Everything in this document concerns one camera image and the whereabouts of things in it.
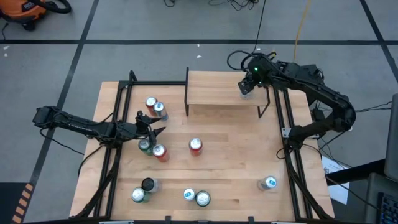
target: black cable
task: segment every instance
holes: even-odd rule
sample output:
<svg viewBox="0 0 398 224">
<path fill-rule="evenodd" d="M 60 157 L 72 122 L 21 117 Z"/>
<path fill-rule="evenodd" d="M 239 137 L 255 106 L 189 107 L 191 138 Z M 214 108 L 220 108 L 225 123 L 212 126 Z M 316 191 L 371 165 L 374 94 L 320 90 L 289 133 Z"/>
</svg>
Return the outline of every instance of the black cable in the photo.
<svg viewBox="0 0 398 224">
<path fill-rule="evenodd" d="M 4 27 L 2 27 L 2 29 L 1 29 L 1 34 L 2 34 L 3 40 L 6 40 L 6 35 L 4 35 L 4 30 L 6 30 L 7 26 L 8 26 L 8 22 L 6 22 Z"/>
<path fill-rule="evenodd" d="M 175 5 L 175 0 L 170 0 L 170 2 L 173 3 L 172 5 L 168 5 L 168 4 L 166 3 L 166 1 L 167 1 L 167 0 L 163 0 L 164 4 L 165 4 L 167 7 L 174 7 L 174 5 Z"/>
<path fill-rule="evenodd" d="M 96 152 L 98 152 L 100 149 L 102 148 L 102 146 L 98 147 L 97 149 L 95 149 L 92 153 L 90 153 L 85 159 L 83 159 L 83 161 L 81 162 L 80 166 L 79 166 L 79 170 L 77 172 L 77 177 L 79 178 L 80 175 L 80 170 L 83 167 L 83 164 L 86 162 L 86 160 L 88 158 L 90 158 L 90 156 L 94 155 Z"/>
<path fill-rule="evenodd" d="M 374 108 L 374 109 L 366 108 L 366 109 L 357 110 L 355 112 L 361 113 L 361 112 L 368 112 L 368 111 L 374 111 L 374 110 L 391 110 L 391 108 Z"/>
<path fill-rule="evenodd" d="M 390 103 L 392 103 L 392 101 L 387 102 L 387 103 L 383 103 L 383 104 L 380 104 L 380 105 L 377 105 L 377 106 L 372 106 L 372 107 L 370 107 L 370 108 L 365 108 L 365 109 L 361 109 L 361 110 L 356 110 L 355 112 L 369 111 L 369 110 L 372 110 L 372 109 L 374 109 L 374 108 L 378 108 L 378 107 L 380 107 L 380 106 L 387 106 L 387 105 L 390 104 Z"/>
<path fill-rule="evenodd" d="M 252 10 L 254 8 L 254 5 L 259 2 L 258 0 L 257 1 L 256 0 L 244 0 L 242 3 L 238 3 L 236 0 L 224 0 L 223 2 L 213 4 L 212 3 L 213 1 L 218 1 L 218 0 L 209 0 L 207 2 L 207 4 L 209 6 L 219 6 L 224 3 L 230 3 L 232 5 L 232 7 L 234 7 L 235 11 L 240 11 L 246 6 L 248 7 L 249 10 Z"/>
<path fill-rule="evenodd" d="M 65 147 L 65 148 L 67 148 L 67 149 L 72 150 L 72 151 L 75 152 L 75 153 L 79 153 L 80 155 L 83 155 L 83 156 L 84 156 L 83 153 L 81 153 L 81 152 L 79 152 L 79 151 L 76 151 L 76 150 L 72 149 L 71 147 L 66 146 L 66 145 L 64 145 L 64 144 L 62 144 L 62 143 L 60 143 L 60 142 L 58 142 L 57 140 L 55 140 L 55 139 L 53 139 L 53 138 L 50 138 L 50 137 L 47 137 L 46 135 L 44 135 L 42 131 L 45 130 L 45 129 L 47 129 L 47 128 L 42 128 L 42 129 L 40 129 L 40 131 L 39 131 L 40 134 L 41 134 L 44 138 L 49 139 L 49 140 L 51 140 L 51 141 L 54 141 L 55 143 L 59 144 L 60 146 L 63 146 L 63 147 Z"/>
<path fill-rule="evenodd" d="M 64 118 L 69 119 L 68 115 L 65 114 L 66 112 L 60 111 L 60 112 L 58 112 L 58 113 L 59 113 L 60 115 L 62 115 Z M 112 116 L 112 114 L 113 114 L 113 112 L 110 113 L 104 120 L 102 120 L 102 121 L 100 121 L 100 122 L 98 122 L 98 123 L 96 123 L 96 124 L 88 124 L 88 123 L 84 123 L 84 122 L 77 121 L 77 120 L 74 120 L 74 119 L 73 119 L 72 121 L 73 121 L 73 122 L 76 122 L 76 123 L 79 123 L 79 124 L 84 124 L 84 125 L 87 125 L 87 126 L 96 126 L 96 125 L 105 123 L 106 120 Z"/>
<path fill-rule="evenodd" d="M 372 205 L 371 203 L 367 202 L 365 199 L 361 198 L 359 195 L 357 195 L 356 193 L 354 193 L 354 192 L 353 192 L 352 190 L 350 190 L 349 188 L 347 188 L 347 187 L 345 187 L 344 185 L 339 184 L 339 183 L 337 183 L 336 181 L 330 179 L 327 175 L 325 175 L 325 177 L 326 177 L 326 179 L 328 179 L 330 182 L 332 182 L 332 183 L 334 183 L 334 184 L 336 184 L 336 185 L 340 185 L 340 187 L 342 187 L 342 188 L 348 190 L 349 193 L 353 194 L 355 197 L 357 197 L 358 199 L 360 199 L 363 203 L 365 203 L 365 204 L 371 206 L 372 208 L 376 209 L 377 211 L 382 212 L 382 211 L 380 210 L 380 208 L 377 208 L 376 206 L 374 206 L 374 205 Z"/>
<path fill-rule="evenodd" d="M 243 62 L 241 63 L 241 66 L 247 59 L 249 59 L 250 57 L 254 57 L 254 55 L 250 54 L 249 52 L 245 52 L 243 50 L 235 50 L 234 52 L 230 53 L 228 55 L 228 57 L 226 58 L 226 64 L 228 65 L 229 68 L 231 68 L 233 70 L 237 70 L 237 71 L 244 71 L 242 68 L 234 68 L 234 67 L 232 67 L 232 65 L 229 63 L 229 59 L 231 58 L 231 56 L 236 54 L 236 53 L 243 53 L 243 54 L 246 54 L 246 55 L 249 56 L 249 57 L 245 57 L 245 60 L 243 60 Z"/>
<path fill-rule="evenodd" d="M 264 0 L 264 4 L 262 5 L 262 11 L 261 11 L 261 17 L 260 17 L 260 25 L 259 25 L 259 30 L 257 31 L 257 37 L 256 37 L 256 44 L 254 44 L 254 49 L 252 52 L 256 50 L 257 47 L 257 42 L 259 40 L 259 34 L 260 34 L 260 29 L 261 29 L 261 22 L 262 22 L 262 16 L 264 15 L 264 8 L 266 6 L 266 0 Z"/>
<path fill-rule="evenodd" d="M 224 0 L 223 2 L 220 2 L 220 3 L 217 3 L 217 4 L 212 4 L 211 2 L 213 2 L 213 1 L 218 1 L 218 0 L 209 0 L 209 1 L 207 2 L 207 4 L 208 4 L 209 6 L 219 6 L 219 5 L 222 5 L 222 4 L 224 4 L 224 3 L 228 3 L 228 2 L 229 2 L 228 0 Z"/>
<path fill-rule="evenodd" d="M 321 158 L 322 158 L 322 154 L 320 153 L 320 151 L 319 151 L 317 148 L 315 148 L 315 147 L 313 147 L 313 146 L 310 146 L 310 145 L 308 145 L 308 144 L 303 144 L 303 146 L 307 146 L 307 147 L 309 147 L 310 149 L 315 150 L 317 153 L 319 153 L 319 155 L 320 155 Z M 279 149 L 279 150 L 276 152 L 276 158 L 278 158 L 278 159 L 285 159 L 284 157 L 279 157 L 279 156 L 278 156 L 279 152 L 280 152 L 281 150 L 283 150 L 283 149 L 284 149 L 284 148 Z M 289 154 L 292 153 L 294 150 L 299 150 L 299 149 L 289 149 Z"/>
<path fill-rule="evenodd" d="M 323 138 L 320 138 L 320 139 L 323 141 L 323 143 L 325 143 L 323 146 L 326 146 L 326 147 L 329 149 L 329 154 L 327 154 L 323 149 L 321 149 L 322 152 L 324 152 L 327 156 L 329 156 L 330 159 L 334 160 L 341 168 L 346 169 L 346 168 L 344 168 L 344 167 L 343 167 L 342 165 L 340 165 L 340 164 L 343 164 L 343 165 L 345 165 L 345 166 L 347 166 L 347 167 L 349 167 L 349 168 L 352 168 L 352 166 L 348 165 L 347 163 L 341 162 L 341 161 L 338 161 L 337 159 L 335 159 L 335 158 L 333 157 L 333 155 L 331 154 L 331 149 L 330 149 L 329 145 L 326 143 L 325 140 L 323 140 Z"/>
<path fill-rule="evenodd" d="M 331 140 L 329 140 L 325 145 L 323 145 L 320 149 L 323 149 L 325 146 L 329 145 L 332 141 L 334 141 L 336 138 L 340 137 L 342 134 L 344 134 L 346 131 L 343 131 L 342 133 L 339 133 L 338 135 L 336 135 L 334 138 L 332 138 Z"/>
<path fill-rule="evenodd" d="M 72 11 L 72 8 L 70 7 L 70 4 L 67 0 L 59 0 L 65 7 L 64 8 L 59 8 L 56 4 L 50 4 L 48 2 L 43 2 L 41 0 L 29 0 L 31 3 L 34 3 L 35 5 L 38 5 L 40 7 L 43 7 L 49 11 L 55 12 L 55 13 L 61 13 L 61 14 L 68 14 L 69 12 Z"/>
</svg>

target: raised wooden platform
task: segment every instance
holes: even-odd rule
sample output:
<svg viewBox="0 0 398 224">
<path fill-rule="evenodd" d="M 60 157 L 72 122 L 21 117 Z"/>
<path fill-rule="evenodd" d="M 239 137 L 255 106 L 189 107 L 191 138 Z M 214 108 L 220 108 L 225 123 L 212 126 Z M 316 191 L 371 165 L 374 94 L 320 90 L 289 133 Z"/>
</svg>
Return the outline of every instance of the raised wooden platform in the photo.
<svg viewBox="0 0 398 224">
<path fill-rule="evenodd" d="M 244 72 L 188 71 L 188 105 L 266 106 L 265 89 L 255 88 L 251 99 L 242 99 L 238 82 Z"/>
</svg>

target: wooden table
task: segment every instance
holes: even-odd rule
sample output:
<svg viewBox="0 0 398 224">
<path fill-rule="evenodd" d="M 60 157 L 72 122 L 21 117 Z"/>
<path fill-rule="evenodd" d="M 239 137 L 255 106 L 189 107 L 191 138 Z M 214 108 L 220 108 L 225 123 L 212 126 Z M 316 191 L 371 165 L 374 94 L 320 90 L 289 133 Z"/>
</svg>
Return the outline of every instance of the wooden table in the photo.
<svg viewBox="0 0 398 224">
<path fill-rule="evenodd" d="M 112 112 L 117 86 L 117 82 L 102 84 L 95 121 Z M 167 127 L 157 141 L 167 146 L 170 160 L 161 163 L 142 153 L 137 141 L 125 142 L 111 218 L 164 220 L 165 216 L 171 215 L 172 220 L 245 221 L 248 216 L 254 216 L 256 221 L 294 220 L 285 161 L 275 156 L 282 141 L 273 91 L 270 91 L 271 104 L 260 119 L 256 107 L 231 105 L 191 105 L 189 117 L 186 117 L 184 92 L 184 86 L 133 86 L 127 121 L 135 122 L 137 110 L 149 114 L 144 104 L 148 96 L 153 95 L 164 102 L 169 119 L 152 127 Z M 312 122 L 305 94 L 289 91 L 289 95 L 295 124 Z M 192 157 L 188 149 L 188 141 L 194 137 L 203 141 L 203 153 L 199 157 Z M 318 147 L 316 140 L 308 139 L 305 143 Z M 97 147 L 98 142 L 89 139 L 85 155 Z M 96 153 L 83 166 L 70 215 L 77 214 L 98 188 L 104 152 Z M 309 191 L 333 216 L 319 153 L 304 146 L 301 155 Z M 276 177 L 278 186 L 260 191 L 256 183 L 268 175 Z M 162 190 L 148 203 L 134 203 L 131 192 L 146 177 L 160 179 Z M 202 208 L 195 202 L 185 201 L 183 190 L 187 187 L 208 191 L 211 195 L 209 206 Z M 101 215 L 105 213 L 107 198 L 108 191 L 103 195 Z M 298 199 L 304 216 L 299 190 Z"/>
</svg>

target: soda can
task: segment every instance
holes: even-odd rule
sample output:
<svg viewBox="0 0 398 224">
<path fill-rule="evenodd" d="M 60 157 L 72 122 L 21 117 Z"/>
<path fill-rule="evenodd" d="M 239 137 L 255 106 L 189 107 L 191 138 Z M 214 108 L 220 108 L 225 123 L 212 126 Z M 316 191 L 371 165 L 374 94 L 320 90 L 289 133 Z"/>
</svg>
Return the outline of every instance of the soda can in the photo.
<svg viewBox="0 0 398 224">
<path fill-rule="evenodd" d="M 273 176 L 268 176 L 258 181 L 257 186 L 260 190 L 269 190 L 276 187 L 276 179 Z"/>
<path fill-rule="evenodd" d="M 154 147 L 154 156 L 160 161 L 160 162 L 167 162 L 170 159 L 169 152 L 167 152 L 167 149 L 164 145 L 158 144 Z"/>
<path fill-rule="evenodd" d="M 150 192 L 145 192 L 144 189 L 136 187 L 131 193 L 131 199 L 136 203 L 147 203 L 150 199 Z"/>
<path fill-rule="evenodd" d="M 146 192 L 154 193 L 160 190 L 160 181 L 154 178 L 147 177 L 142 181 L 141 187 Z"/>
<path fill-rule="evenodd" d="M 189 141 L 189 149 L 191 151 L 191 155 L 193 156 L 200 156 L 203 144 L 200 139 L 198 138 L 193 138 L 191 141 Z"/>
<path fill-rule="evenodd" d="M 154 105 L 155 113 L 158 117 L 162 118 L 162 121 L 167 121 L 169 118 L 167 112 L 166 112 L 166 107 L 164 106 L 164 103 L 157 102 Z"/>
<path fill-rule="evenodd" d="M 148 97 L 146 99 L 146 101 L 145 101 L 145 105 L 147 106 L 147 108 L 149 110 L 149 113 L 152 116 L 156 116 L 156 112 L 155 112 L 155 109 L 154 109 L 154 105 L 155 105 L 156 102 L 157 102 L 157 99 L 154 98 L 153 96 Z"/>
<path fill-rule="evenodd" d="M 204 190 L 201 190 L 197 193 L 196 201 L 199 206 L 206 207 L 208 204 L 210 204 L 210 194 Z"/>
<path fill-rule="evenodd" d="M 187 201 L 192 201 L 195 198 L 195 191 L 191 188 L 184 190 L 184 199 Z"/>
<path fill-rule="evenodd" d="M 141 139 L 138 142 L 138 148 L 145 153 L 147 156 L 153 156 L 154 153 L 152 152 L 152 146 L 150 144 L 149 139 Z"/>
</svg>

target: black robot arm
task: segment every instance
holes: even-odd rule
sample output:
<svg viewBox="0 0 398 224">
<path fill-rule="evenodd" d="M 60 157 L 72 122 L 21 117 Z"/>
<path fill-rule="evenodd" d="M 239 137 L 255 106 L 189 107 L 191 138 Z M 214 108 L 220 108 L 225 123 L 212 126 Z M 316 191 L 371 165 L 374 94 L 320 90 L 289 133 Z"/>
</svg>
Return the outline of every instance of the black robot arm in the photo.
<svg viewBox="0 0 398 224">
<path fill-rule="evenodd" d="M 37 108 L 33 123 L 43 129 L 59 127 L 81 133 L 95 138 L 102 146 L 114 148 L 122 142 L 142 138 L 149 138 L 151 144 L 155 145 L 156 136 L 165 127 L 152 130 L 150 124 L 159 120 L 160 118 L 150 118 L 138 111 L 135 124 L 118 121 L 95 122 L 68 114 L 55 106 L 44 106 Z"/>
<path fill-rule="evenodd" d="M 324 134 L 331 130 L 343 132 L 352 127 L 356 119 L 353 105 L 348 101 L 347 96 L 325 86 L 323 72 L 316 65 L 300 66 L 296 63 L 280 61 L 274 63 L 271 56 L 272 54 L 253 53 L 244 59 L 245 61 L 251 58 L 246 68 L 244 61 L 241 63 L 241 70 L 247 72 L 245 78 L 238 83 L 242 94 L 249 93 L 255 86 L 290 88 L 302 90 L 307 96 L 332 108 L 332 113 L 321 121 L 287 129 L 286 135 L 292 148 L 300 148 L 304 140 L 310 136 Z"/>
</svg>

